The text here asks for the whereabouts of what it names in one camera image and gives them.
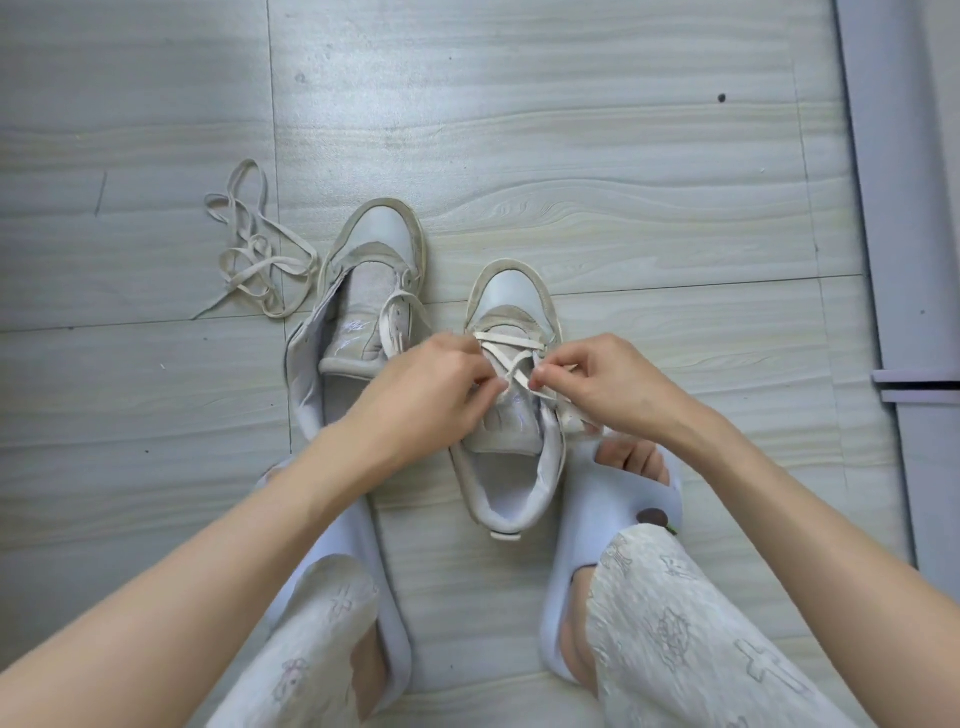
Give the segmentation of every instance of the hand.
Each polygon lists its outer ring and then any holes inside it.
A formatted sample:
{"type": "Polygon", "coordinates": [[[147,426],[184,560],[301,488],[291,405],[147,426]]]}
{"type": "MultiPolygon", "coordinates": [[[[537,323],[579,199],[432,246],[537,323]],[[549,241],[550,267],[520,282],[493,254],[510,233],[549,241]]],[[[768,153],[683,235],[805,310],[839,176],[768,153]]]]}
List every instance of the hand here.
{"type": "Polygon", "coordinates": [[[598,424],[665,445],[697,404],[630,342],[611,333],[560,345],[534,370],[530,387],[549,387],[598,424]]]}
{"type": "Polygon", "coordinates": [[[506,389],[475,338],[439,333],[391,359],[344,422],[396,471],[462,440],[506,389]]]}

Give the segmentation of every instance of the loose shoelace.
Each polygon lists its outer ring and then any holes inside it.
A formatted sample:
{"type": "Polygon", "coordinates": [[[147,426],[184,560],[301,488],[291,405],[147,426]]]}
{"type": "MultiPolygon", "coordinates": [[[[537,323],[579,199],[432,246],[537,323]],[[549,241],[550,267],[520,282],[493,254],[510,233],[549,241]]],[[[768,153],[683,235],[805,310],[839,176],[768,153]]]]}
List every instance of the loose shoelace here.
{"type": "Polygon", "coordinates": [[[220,253],[220,275],[227,282],[227,290],[193,318],[198,319],[220,305],[234,291],[256,301],[264,315],[271,319],[285,319],[300,308],[317,278],[320,255],[306,240],[264,214],[267,207],[267,175],[263,168],[254,159],[244,159],[227,180],[227,194],[207,195],[204,197],[204,206],[206,214],[226,225],[229,231],[228,245],[231,247],[220,253]],[[260,175],[260,197],[256,209],[250,209],[237,199],[237,190],[252,169],[260,175]],[[227,214],[219,211],[223,207],[227,209],[227,214]],[[304,262],[295,257],[277,255],[274,244],[258,230],[258,226],[270,228],[286,237],[306,253],[308,259],[304,262]],[[246,261],[247,265],[238,269],[241,261],[246,261]],[[286,307],[271,280],[274,266],[292,278],[303,280],[300,293],[286,307]]]}

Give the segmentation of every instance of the cross print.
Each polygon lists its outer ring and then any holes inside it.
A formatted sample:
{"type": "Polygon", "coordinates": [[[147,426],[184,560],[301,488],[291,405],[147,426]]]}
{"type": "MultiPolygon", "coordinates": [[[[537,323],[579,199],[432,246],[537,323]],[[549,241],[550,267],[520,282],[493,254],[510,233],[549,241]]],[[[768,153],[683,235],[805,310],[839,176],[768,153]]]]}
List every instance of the cross print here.
{"type": "Polygon", "coordinates": [[[774,654],[765,647],[754,647],[746,640],[737,640],[733,645],[747,658],[747,674],[761,685],[767,675],[780,680],[787,688],[797,695],[809,697],[813,691],[803,682],[790,674],[780,663],[780,655],[774,654]]]}
{"type": "Polygon", "coordinates": [[[350,595],[350,585],[347,584],[344,587],[340,588],[340,591],[337,592],[337,595],[333,597],[332,603],[330,604],[330,610],[327,612],[327,619],[329,621],[334,621],[339,619],[342,614],[345,612],[350,612],[353,610],[353,600],[349,598],[350,595]]]}

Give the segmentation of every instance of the shoelace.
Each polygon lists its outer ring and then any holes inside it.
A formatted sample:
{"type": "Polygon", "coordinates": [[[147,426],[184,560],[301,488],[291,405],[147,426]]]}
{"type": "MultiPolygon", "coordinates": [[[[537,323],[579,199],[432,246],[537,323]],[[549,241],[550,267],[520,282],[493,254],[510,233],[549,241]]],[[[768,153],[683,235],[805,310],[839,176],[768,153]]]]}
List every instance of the shoelace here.
{"type": "Polygon", "coordinates": [[[490,331],[475,331],[473,336],[480,342],[480,348],[489,352],[507,370],[504,378],[507,380],[508,386],[516,382],[534,397],[539,397],[546,402],[547,406],[556,411],[564,432],[577,434],[586,431],[585,424],[597,426],[590,417],[566,397],[550,389],[536,391],[530,388],[530,377],[520,370],[520,365],[527,360],[533,361],[535,367],[540,364],[547,351],[545,344],[534,339],[508,336],[490,331]],[[497,344],[514,347],[521,351],[511,358],[497,344]]]}
{"type": "Polygon", "coordinates": [[[407,268],[403,271],[403,276],[396,290],[387,298],[383,307],[380,308],[378,321],[380,344],[383,346],[383,352],[387,355],[388,359],[404,353],[409,345],[409,342],[403,340],[403,334],[400,332],[399,327],[392,326],[393,316],[398,312],[395,309],[397,303],[405,301],[410,304],[410,308],[420,316],[420,320],[423,321],[427,330],[431,333],[433,332],[433,328],[430,326],[430,317],[427,315],[423,303],[417,297],[417,294],[405,290],[409,284],[410,269],[407,268]]]}
{"type": "Polygon", "coordinates": [[[204,197],[204,206],[206,214],[226,225],[229,230],[228,245],[231,247],[220,253],[220,275],[227,282],[227,290],[193,318],[198,319],[220,305],[234,291],[256,301],[264,315],[271,319],[285,319],[300,308],[317,279],[320,255],[306,240],[264,214],[267,207],[267,175],[259,163],[254,159],[240,162],[227,180],[227,194],[207,195],[204,197]],[[250,209],[237,199],[237,190],[252,169],[260,175],[260,196],[256,209],[250,209]],[[219,211],[223,207],[227,209],[227,214],[219,211]],[[258,226],[270,228],[286,237],[306,253],[308,259],[304,262],[288,255],[278,255],[274,243],[259,231],[258,226]],[[238,263],[243,261],[246,267],[238,268],[238,263]],[[292,278],[303,279],[300,293],[286,307],[271,280],[275,266],[292,278]]]}

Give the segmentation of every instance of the pants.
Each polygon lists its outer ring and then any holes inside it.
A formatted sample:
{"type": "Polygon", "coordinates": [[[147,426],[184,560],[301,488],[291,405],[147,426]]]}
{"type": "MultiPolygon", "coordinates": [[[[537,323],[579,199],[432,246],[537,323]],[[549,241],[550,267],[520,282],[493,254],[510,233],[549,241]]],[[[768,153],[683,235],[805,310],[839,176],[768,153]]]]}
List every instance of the pants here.
{"type": "MultiPolygon", "coordinates": [[[[208,725],[358,726],[350,653],[376,621],[359,562],[329,556],[208,725]]],[[[607,725],[852,726],[657,526],[616,536],[588,595],[607,725]]]]}

